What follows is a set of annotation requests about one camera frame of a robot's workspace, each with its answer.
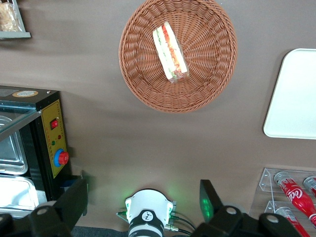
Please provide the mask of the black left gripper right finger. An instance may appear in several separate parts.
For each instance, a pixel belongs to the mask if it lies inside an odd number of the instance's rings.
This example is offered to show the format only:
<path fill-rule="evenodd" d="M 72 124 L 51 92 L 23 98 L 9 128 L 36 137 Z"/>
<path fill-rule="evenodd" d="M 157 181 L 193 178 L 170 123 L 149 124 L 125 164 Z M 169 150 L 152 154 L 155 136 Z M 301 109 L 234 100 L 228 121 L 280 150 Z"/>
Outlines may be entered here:
<path fill-rule="evenodd" d="M 192 233 L 194 237 L 255 237 L 257 221 L 238 208 L 223 205 L 210 180 L 201 180 L 199 204 L 204 222 Z"/>

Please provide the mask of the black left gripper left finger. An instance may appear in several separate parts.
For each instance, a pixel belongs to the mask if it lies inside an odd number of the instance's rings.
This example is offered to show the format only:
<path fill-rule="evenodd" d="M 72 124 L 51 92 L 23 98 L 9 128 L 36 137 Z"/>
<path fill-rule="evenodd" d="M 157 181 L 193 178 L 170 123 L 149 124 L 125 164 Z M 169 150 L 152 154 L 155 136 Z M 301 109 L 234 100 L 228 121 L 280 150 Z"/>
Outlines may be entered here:
<path fill-rule="evenodd" d="M 31 236 L 70 237 L 87 208 L 87 202 L 87 181 L 77 179 L 57 201 L 38 206 L 28 216 Z"/>

